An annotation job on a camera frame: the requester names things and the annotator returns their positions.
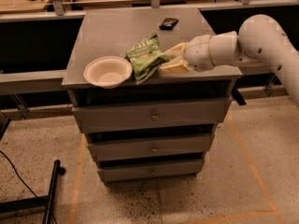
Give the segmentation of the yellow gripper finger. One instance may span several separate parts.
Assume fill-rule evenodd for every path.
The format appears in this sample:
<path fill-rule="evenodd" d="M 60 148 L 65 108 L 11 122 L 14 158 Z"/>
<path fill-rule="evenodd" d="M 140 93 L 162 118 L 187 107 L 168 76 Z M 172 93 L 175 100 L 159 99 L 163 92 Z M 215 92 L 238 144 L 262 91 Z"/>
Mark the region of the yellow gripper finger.
<path fill-rule="evenodd" d="M 184 57 L 185 56 L 185 49 L 188 43 L 179 43 L 172 47 L 171 49 L 167 50 L 164 55 L 169 57 L 171 60 L 177 58 L 178 56 Z"/>
<path fill-rule="evenodd" d="M 184 74 L 191 70 L 192 67 L 182 56 L 178 56 L 170 62 L 159 66 L 159 72 L 163 74 Z"/>

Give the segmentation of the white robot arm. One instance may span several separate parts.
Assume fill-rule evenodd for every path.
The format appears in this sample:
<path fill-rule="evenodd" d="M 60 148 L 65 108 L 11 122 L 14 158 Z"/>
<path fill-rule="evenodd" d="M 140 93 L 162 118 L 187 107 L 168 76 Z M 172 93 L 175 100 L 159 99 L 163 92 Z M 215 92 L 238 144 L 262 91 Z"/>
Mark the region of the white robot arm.
<path fill-rule="evenodd" d="M 246 19 L 239 30 L 220 35 L 200 35 L 167 50 L 162 74 L 205 72 L 221 65 L 266 65 L 299 105 L 299 53 L 273 18 L 259 14 Z"/>

